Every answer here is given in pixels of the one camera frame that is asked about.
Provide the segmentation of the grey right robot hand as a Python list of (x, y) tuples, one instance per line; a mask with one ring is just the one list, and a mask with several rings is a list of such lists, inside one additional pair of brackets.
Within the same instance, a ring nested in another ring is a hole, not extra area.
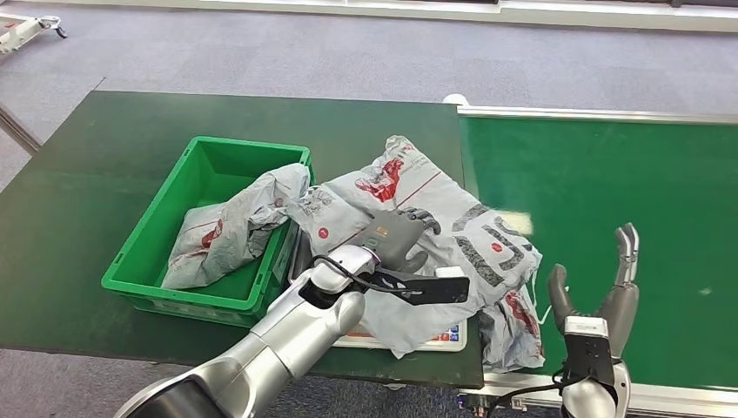
[[(640, 298), (640, 289), (634, 283), (637, 272), (640, 237), (630, 222), (618, 227), (614, 236), (618, 242), (619, 265), (614, 284), (606, 294), (600, 307), (591, 314), (607, 322), (610, 353), (619, 360), (631, 333)], [(565, 333), (566, 318), (582, 317), (574, 309), (565, 289), (567, 270), (561, 264), (553, 266), (547, 278), (547, 292), (551, 304), (554, 324), (561, 334)]]

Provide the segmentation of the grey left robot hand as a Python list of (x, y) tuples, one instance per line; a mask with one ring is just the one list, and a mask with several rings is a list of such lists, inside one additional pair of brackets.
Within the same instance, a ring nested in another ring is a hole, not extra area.
[(373, 251), (385, 269), (416, 273), (426, 263), (428, 253), (420, 250), (411, 258), (407, 254), (426, 231), (440, 235), (440, 223), (425, 209), (406, 207), (374, 213), (368, 226), (348, 243)]

